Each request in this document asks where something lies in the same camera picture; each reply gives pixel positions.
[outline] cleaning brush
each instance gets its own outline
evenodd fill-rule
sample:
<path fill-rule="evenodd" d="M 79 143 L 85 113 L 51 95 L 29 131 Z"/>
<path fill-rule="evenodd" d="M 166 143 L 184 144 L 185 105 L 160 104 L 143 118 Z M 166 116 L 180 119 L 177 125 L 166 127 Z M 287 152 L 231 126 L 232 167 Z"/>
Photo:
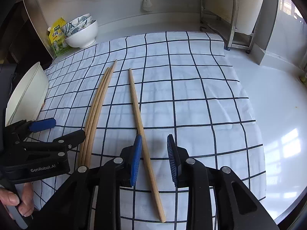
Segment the cleaning brush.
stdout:
<path fill-rule="evenodd" d="M 143 10 L 152 11 L 152 3 L 150 0 L 144 0 L 142 5 Z"/>

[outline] chopstick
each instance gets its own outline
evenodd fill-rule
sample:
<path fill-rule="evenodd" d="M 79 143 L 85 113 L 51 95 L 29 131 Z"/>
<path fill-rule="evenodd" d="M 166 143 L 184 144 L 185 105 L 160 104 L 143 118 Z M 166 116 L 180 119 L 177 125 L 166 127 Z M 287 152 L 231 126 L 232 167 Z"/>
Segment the chopstick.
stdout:
<path fill-rule="evenodd" d="M 99 97 L 101 96 L 101 93 L 102 93 L 102 88 L 104 87 L 105 85 L 105 80 L 106 80 L 106 77 L 109 73 L 109 67 L 106 69 L 106 71 L 104 72 L 104 75 L 100 81 L 100 84 L 98 86 L 98 89 L 97 89 L 97 92 L 95 94 L 95 97 L 93 99 L 93 102 L 92 102 L 92 105 L 91 105 L 91 108 L 90 108 L 90 112 L 87 116 L 87 120 L 86 120 L 86 125 L 85 125 L 85 134 L 86 134 L 86 138 L 85 138 L 85 141 L 81 144 L 81 148 L 80 148 L 80 156 L 79 156 L 79 166 L 82 166 L 84 165 L 84 161 L 85 161 L 85 153 L 87 151 L 87 144 L 88 144 L 88 134 L 87 132 L 91 130 L 92 128 L 92 124 L 93 124 L 93 117 L 92 115 L 95 114 L 95 111 L 97 109 L 97 105 L 98 105 L 98 102 L 99 102 Z"/>
<path fill-rule="evenodd" d="M 155 203 L 156 203 L 156 207 L 157 207 L 158 214 L 159 214 L 159 219 L 160 219 L 161 222 L 166 222 L 166 217 L 165 217 L 165 214 L 164 214 L 164 211 L 163 211 L 161 198 L 160 198 L 160 195 L 159 195 L 157 183 L 156 183 L 156 180 L 155 180 L 155 177 L 154 177 L 154 172 L 153 172 L 151 162 L 150 162 L 148 146 L 147 146 L 147 142 L 146 142 L 146 138 L 145 138 L 145 132 L 144 132 L 144 128 L 143 128 L 141 112 L 140 112 L 140 109 L 139 109 L 139 103 L 138 103 L 138 98 L 137 98 L 136 91 L 135 91 L 135 84 L 134 84 L 131 68 L 129 68 L 129 80 L 130 80 L 131 98 L 132 98 L 132 102 L 133 102 L 133 110 L 134 110 L 134 113 L 135 113 L 135 121 L 136 121 L 136 125 L 137 125 L 137 128 L 138 128 L 138 133 L 142 136 L 142 154 L 143 154 L 143 158 L 144 158 L 145 170 L 146 170 L 147 176 L 150 180 L 151 191 L 152 191 L 152 195 L 153 195 L 153 198 L 155 200 Z"/>
<path fill-rule="evenodd" d="M 104 84 L 102 85 L 101 88 L 101 93 L 99 96 L 99 101 L 97 103 L 97 107 L 95 109 L 95 113 L 92 114 L 91 120 L 92 120 L 92 126 L 91 126 L 91 130 L 90 130 L 90 134 L 88 134 L 88 143 L 87 143 L 87 150 L 86 150 L 86 154 L 85 156 L 82 156 L 82 159 L 84 158 L 84 165 L 89 167 L 90 163 L 91 163 L 91 157 L 92 157 L 92 149 L 93 149 L 93 143 L 94 143 L 94 138 L 95 138 L 95 133 L 96 133 L 96 128 L 97 128 L 97 124 L 98 124 L 98 120 L 99 120 L 99 115 L 100 115 L 100 111 L 102 108 L 102 104 L 104 101 L 104 97 L 106 95 L 114 68 L 116 66 L 117 60 L 114 61 L 111 69 L 109 70 L 109 72 L 107 73 L 106 78 L 104 79 Z"/>

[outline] metal rack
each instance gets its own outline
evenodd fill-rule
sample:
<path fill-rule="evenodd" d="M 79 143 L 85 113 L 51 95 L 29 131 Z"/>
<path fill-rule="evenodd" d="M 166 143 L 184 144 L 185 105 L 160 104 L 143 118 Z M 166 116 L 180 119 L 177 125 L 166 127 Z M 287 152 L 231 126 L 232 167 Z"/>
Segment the metal rack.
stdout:
<path fill-rule="evenodd" d="M 215 13 L 205 8 L 205 0 L 201 0 L 201 24 L 206 24 L 214 32 L 218 33 L 225 42 L 225 49 L 230 50 L 231 47 L 245 49 L 246 53 L 251 52 L 253 46 L 254 35 L 257 30 L 257 22 L 250 35 L 239 33 L 236 24 L 239 11 L 239 0 L 232 0 L 231 22 L 227 22 Z"/>

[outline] human hand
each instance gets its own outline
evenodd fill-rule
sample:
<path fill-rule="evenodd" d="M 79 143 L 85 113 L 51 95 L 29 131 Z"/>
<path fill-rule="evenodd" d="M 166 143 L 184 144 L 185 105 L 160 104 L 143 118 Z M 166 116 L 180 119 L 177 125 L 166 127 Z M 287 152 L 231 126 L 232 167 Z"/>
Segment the human hand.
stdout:
<path fill-rule="evenodd" d="M 18 210 L 21 215 L 24 217 L 28 217 L 33 213 L 34 210 L 34 190 L 32 183 L 28 182 L 25 183 L 23 186 L 21 200 L 22 203 L 18 207 Z M 18 206 L 20 201 L 16 194 L 6 189 L 0 188 L 0 200 L 4 207 L 7 209 L 6 206 Z"/>

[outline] white container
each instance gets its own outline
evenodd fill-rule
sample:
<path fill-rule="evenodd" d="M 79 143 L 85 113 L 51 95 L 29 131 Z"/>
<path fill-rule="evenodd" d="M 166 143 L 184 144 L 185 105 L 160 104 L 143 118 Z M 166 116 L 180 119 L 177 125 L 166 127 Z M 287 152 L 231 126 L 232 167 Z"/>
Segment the white container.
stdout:
<path fill-rule="evenodd" d="M 36 120 L 44 103 L 49 82 L 37 62 L 22 77 L 7 104 L 6 126 L 20 120 Z"/>
<path fill-rule="evenodd" d="M 95 20 L 91 25 L 74 33 L 65 39 L 66 43 L 71 47 L 85 48 L 95 41 L 98 34 L 98 23 Z"/>

